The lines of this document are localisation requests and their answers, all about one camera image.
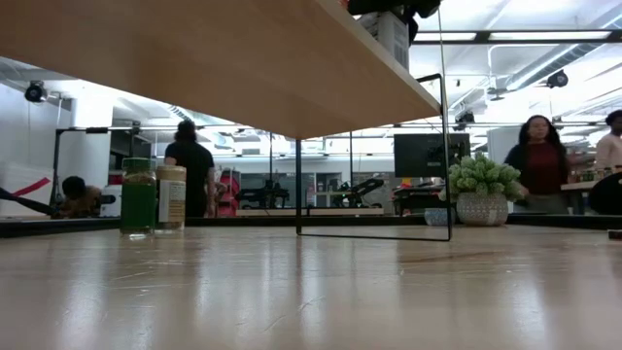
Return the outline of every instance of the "computer monitor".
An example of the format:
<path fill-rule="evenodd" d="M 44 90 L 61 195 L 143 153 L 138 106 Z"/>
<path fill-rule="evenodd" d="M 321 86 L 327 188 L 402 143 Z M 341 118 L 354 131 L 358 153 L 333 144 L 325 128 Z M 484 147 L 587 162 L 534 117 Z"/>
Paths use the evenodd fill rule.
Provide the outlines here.
<path fill-rule="evenodd" d="M 467 133 L 449 134 L 449 166 L 470 156 Z M 398 134 L 394 139 L 396 177 L 444 177 L 443 135 Z"/>

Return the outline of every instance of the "succulent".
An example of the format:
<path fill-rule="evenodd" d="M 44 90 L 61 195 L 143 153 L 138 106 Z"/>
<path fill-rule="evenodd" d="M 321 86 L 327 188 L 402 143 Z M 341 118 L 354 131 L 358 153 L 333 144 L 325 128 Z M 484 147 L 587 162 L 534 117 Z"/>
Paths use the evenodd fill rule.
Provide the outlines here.
<path fill-rule="evenodd" d="M 477 193 L 488 195 L 502 193 L 507 200 L 516 201 L 521 199 L 518 177 L 521 172 L 507 164 L 497 164 L 486 158 L 482 153 L 477 153 L 475 158 L 463 157 L 460 164 L 454 164 L 449 168 L 449 191 L 451 200 L 458 199 L 460 193 Z M 438 195 L 440 199 L 447 200 L 445 189 Z"/>

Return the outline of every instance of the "white plant pot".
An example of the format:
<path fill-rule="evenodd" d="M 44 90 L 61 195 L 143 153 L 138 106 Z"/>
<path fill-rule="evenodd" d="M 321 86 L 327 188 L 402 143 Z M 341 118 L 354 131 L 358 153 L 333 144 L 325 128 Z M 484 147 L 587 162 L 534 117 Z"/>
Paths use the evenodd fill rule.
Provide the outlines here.
<path fill-rule="evenodd" d="M 458 217 L 466 225 L 500 226 L 507 221 L 507 199 L 503 194 L 460 193 Z"/>

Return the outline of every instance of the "wooden shelf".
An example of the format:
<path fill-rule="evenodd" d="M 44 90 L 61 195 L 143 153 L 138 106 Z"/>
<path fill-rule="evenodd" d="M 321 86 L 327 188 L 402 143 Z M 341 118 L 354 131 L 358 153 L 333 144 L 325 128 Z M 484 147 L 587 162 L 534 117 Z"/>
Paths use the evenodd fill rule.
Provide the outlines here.
<path fill-rule="evenodd" d="M 335 0 L 12 1 L 0 55 L 298 139 L 439 111 Z"/>

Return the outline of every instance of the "fluorescent light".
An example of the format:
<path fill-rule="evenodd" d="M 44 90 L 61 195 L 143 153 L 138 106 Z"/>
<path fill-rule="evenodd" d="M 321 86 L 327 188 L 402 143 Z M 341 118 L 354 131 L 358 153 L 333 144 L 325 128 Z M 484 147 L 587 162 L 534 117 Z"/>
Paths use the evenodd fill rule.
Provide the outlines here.
<path fill-rule="evenodd" d="M 419 33 L 415 37 L 415 41 L 472 41 L 475 39 L 475 33 Z"/>
<path fill-rule="evenodd" d="M 491 33 L 490 40 L 595 40 L 611 34 L 608 30 L 563 32 L 501 32 Z"/>

